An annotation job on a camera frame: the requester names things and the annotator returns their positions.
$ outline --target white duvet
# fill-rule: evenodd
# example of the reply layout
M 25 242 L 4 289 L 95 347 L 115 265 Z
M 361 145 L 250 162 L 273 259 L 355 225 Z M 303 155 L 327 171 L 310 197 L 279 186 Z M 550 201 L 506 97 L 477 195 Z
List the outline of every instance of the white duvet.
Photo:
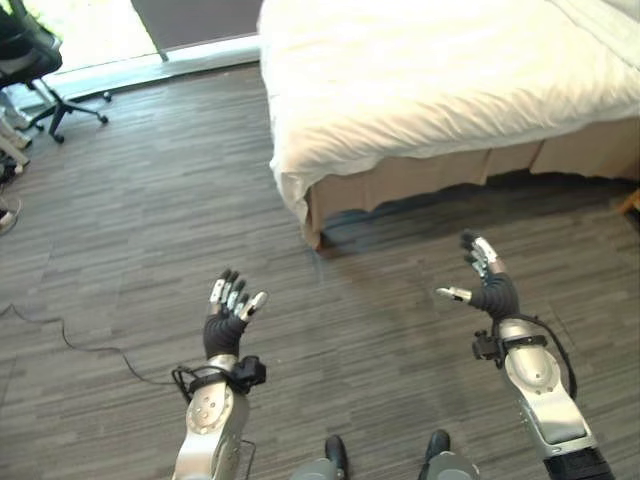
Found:
M 500 147 L 639 115 L 634 52 L 616 52 L 571 3 L 265 0 L 271 168 L 287 206 L 304 221 L 311 185 L 384 157 Z

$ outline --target gray carpet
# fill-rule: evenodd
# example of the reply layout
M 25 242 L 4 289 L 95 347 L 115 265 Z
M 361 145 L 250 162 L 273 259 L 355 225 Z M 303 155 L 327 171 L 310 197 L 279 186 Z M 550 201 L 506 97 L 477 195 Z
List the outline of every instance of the gray carpet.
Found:
M 201 361 L 210 281 L 231 265 L 271 294 L 243 344 L 269 366 L 251 394 L 252 478 L 287 479 L 336 432 L 354 479 L 413 480 L 444 427 L 484 478 L 543 479 L 499 373 L 471 355 L 487 318 L 433 294 L 474 285 L 457 236 L 477 228 L 523 310 L 567 347 L 618 478 L 640 478 L 638 234 L 612 208 L 632 186 L 508 175 L 340 215 L 320 258 L 271 177 L 255 67 L 119 95 L 105 113 L 105 127 L 65 119 L 62 147 L 39 136 L 8 189 L 24 211 L 0 238 L 0 307 L 62 315 L 71 341 L 124 348 L 168 379 Z M 0 478 L 168 478 L 184 435 L 177 391 L 135 380 L 117 355 L 69 350 L 57 324 L 10 316 L 0 332 Z

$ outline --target silver robotic arm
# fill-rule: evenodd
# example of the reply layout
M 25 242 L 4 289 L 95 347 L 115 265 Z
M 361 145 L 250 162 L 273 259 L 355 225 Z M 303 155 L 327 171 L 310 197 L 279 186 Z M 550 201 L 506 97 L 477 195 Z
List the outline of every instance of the silver robotic arm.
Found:
M 180 370 L 174 379 L 189 402 L 187 433 L 172 480 L 232 480 L 240 455 L 242 430 L 249 415 L 246 393 L 264 382 L 266 369 L 257 357 L 239 361 L 240 338 L 267 294 L 242 294 L 243 280 L 226 270 L 213 286 L 203 331 L 207 363 L 188 370 L 187 386 Z
M 465 259 L 482 279 L 482 287 L 437 289 L 449 299 L 467 303 L 489 314 L 491 333 L 476 332 L 476 358 L 493 360 L 513 392 L 520 415 L 538 456 L 549 475 L 557 480 L 613 479 L 597 442 L 575 403 L 577 383 L 569 357 L 555 334 L 544 322 L 523 315 L 516 288 L 502 260 L 491 245 L 472 232 L 462 235 Z M 569 369 L 569 391 L 562 381 L 560 366 L 546 348 L 543 335 L 532 326 L 546 329 L 557 344 Z

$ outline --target office chair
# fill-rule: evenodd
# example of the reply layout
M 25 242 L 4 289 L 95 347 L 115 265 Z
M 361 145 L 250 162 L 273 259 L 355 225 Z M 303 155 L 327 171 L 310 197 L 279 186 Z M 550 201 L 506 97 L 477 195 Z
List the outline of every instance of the office chair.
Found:
M 43 76 L 55 72 L 62 66 L 62 56 L 60 55 L 61 41 L 29 14 L 22 0 L 9 0 L 9 5 L 11 5 L 12 17 L 23 31 L 18 36 L 5 41 L 5 43 L 18 39 L 26 40 L 30 42 L 37 55 L 33 56 L 33 61 L 29 64 L 11 73 L 3 73 L 0 64 L 0 89 L 9 85 L 23 83 L 30 90 L 34 90 L 45 102 L 50 103 L 48 107 L 31 119 L 31 123 L 27 128 L 35 126 L 39 130 L 42 130 L 43 127 L 38 122 L 43 118 L 52 116 L 49 135 L 51 135 L 57 143 L 63 143 L 64 136 L 57 133 L 57 130 L 62 118 L 67 113 L 73 113 L 75 111 L 85 112 L 95 115 L 103 124 L 108 123 L 109 118 L 107 116 L 102 115 L 96 110 L 65 100 L 42 80 Z M 36 81 L 44 87 L 44 92 L 35 83 Z M 105 93 L 104 99 L 110 102 L 111 95 L 108 92 Z

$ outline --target black cable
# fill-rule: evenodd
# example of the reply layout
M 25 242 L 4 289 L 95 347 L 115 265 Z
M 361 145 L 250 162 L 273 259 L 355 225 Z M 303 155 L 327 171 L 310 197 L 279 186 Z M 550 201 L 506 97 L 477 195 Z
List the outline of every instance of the black cable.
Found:
M 69 338 L 67 337 L 67 331 L 66 331 L 66 328 L 65 328 L 65 322 L 64 322 L 64 318 L 62 318 L 62 317 L 51 317 L 51 318 L 45 318 L 45 319 L 41 319 L 41 320 L 34 320 L 34 319 L 29 318 L 24 313 L 22 313 L 13 303 L 10 303 L 7 307 L 5 307 L 0 312 L 0 317 L 3 317 L 4 315 L 6 315 L 9 312 L 15 313 L 18 318 L 20 318 L 22 321 L 24 321 L 26 323 L 35 323 L 35 324 L 38 324 L 38 325 L 45 325 L 45 324 L 49 324 L 49 323 L 57 323 L 57 322 L 59 322 L 60 323 L 60 333 L 62 334 L 62 340 L 64 340 L 64 343 L 67 345 L 67 347 L 69 347 L 72 350 L 77 350 L 79 352 L 86 352 L 86 353 L 97 353 L 97 352 L 116 353 L 116 354 L 118 354 L 118 355 L 120 355 L 122 357 L 122 359 L 124 360 L 124 363 L 127 365 L 127 368 L 129 369 L 131 374 L 134 377 L 136 377 L 138 380 L 140 380 L 141 382 L 148 383 L 150 385 L 156 385 L 156 386 L 165 386 L 165 385 L 173 385 L 174 384 L 173 381 L 171 381 L 171 382 L 162 382 L 162 381 L 158 381 L 158 380 L 151 380 L 151 379 L 145 378 L 142 375 L 140 375 L 136 371 L 136 369 L 133 367 L 133 365 L 131 364 L 131 361 L 127 357 L 127 354 L 124 352 L 123 349 L 121 349 L 119 347 L 95 347 L 95 348 L 90 348 L 90 347 L 80 347 L 78 345 L 74 345 L 73 343 L 71 343 L 69 341 Z

